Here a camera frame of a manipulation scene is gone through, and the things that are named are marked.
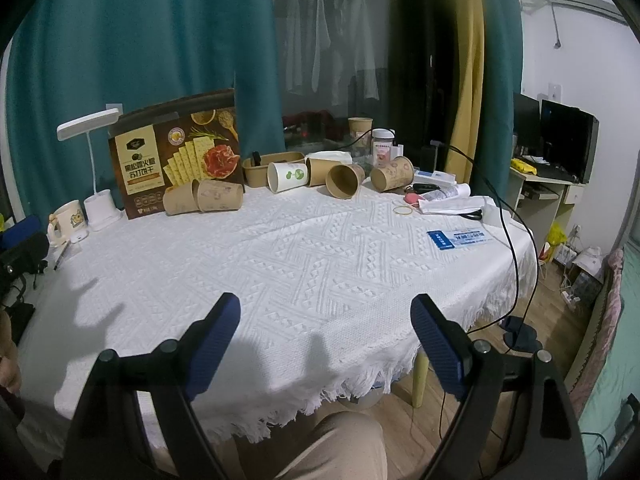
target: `person's arm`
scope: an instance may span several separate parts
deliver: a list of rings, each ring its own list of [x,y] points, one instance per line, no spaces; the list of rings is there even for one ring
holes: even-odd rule
[[[11,319],[0,311],[0,386],[12,394],[20,389],[22,380],[18,368],[18,349],[11,339]]]

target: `white jar lid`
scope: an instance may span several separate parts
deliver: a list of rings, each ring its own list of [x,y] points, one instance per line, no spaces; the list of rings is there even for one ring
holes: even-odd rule
[[[374,128],[372,134],[377,139],[393,139],[395,137],[395,132],[386,128]]]

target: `curtain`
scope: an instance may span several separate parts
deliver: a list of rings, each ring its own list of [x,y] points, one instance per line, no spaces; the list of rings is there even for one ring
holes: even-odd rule
[[[522,20],[519,0],[482,0],[484,8],[484,85],[476,146],[476,168],[504,198],[513,144],[513,94],[522,82]],[[482,178],[472,179],[475,194],[493,196]]]
[[[242,156],[284,150],[272,0],[37,0],[14,36],[6,120],[25,213],[43,221],[92,193],[85,136],[56,127],[236,88]],[[122,206],[107,146],[92,133],[98,189]]]
[[[456,24],[460,83],[458,111],[449,143],[473,158],[478,138],[484,70],[482,0],[456,0]],[[445,171],[454,173],[458,182],[469,182],[471,164],[463,156],[449,152]]]

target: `black computer monitor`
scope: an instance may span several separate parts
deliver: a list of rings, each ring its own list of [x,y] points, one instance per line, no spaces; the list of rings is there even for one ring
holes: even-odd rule
[[[544,156],[586,184],[598,140],[598,120],[583,112],[553,101],[542,101],[540,133],[545,143]]]
[[[540,104],[536,99],[522,94],[513,95],[513,133],[518,136],[518,146],[528,148],[532,155],[539,153]]]

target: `mug handle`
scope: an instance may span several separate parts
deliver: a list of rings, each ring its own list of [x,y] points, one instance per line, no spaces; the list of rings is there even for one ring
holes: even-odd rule
[[[61,244],[67,241],[66,236],[62,233],[56,234],[56,227],[58,226],[58,218],[49,215],[49,225],[47,226],[47,238],[54,247],[59,247]]]

